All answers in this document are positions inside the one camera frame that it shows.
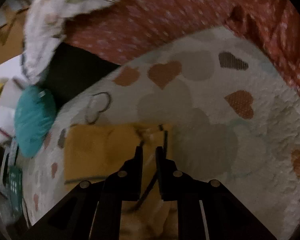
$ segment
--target brown heart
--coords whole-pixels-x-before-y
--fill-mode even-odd
[[[127,87],[136,82],[140,77],[140,72],[137,68],[129,66],[124,67],[122,72],[113,80],[119,86]]]
[[[253,117],[252,95],[244,90],[238,90],[225,97],[225,100],[233,108],[233,110],[243,119],[251,119]]]
[[[295,150],[291,153],[291,163],[294,173],[300,179],[300,150]]]
[[[219,54],[220,67],[233,68],[236,70],[247,70],[249,68],[248,63],[236,58],[230,52],[221,52]]]
[[[181,73],[182,65],[178,61],[169,61],[166,64],[155,64],[148,70],[148,78],[161,89],[164,89]]]

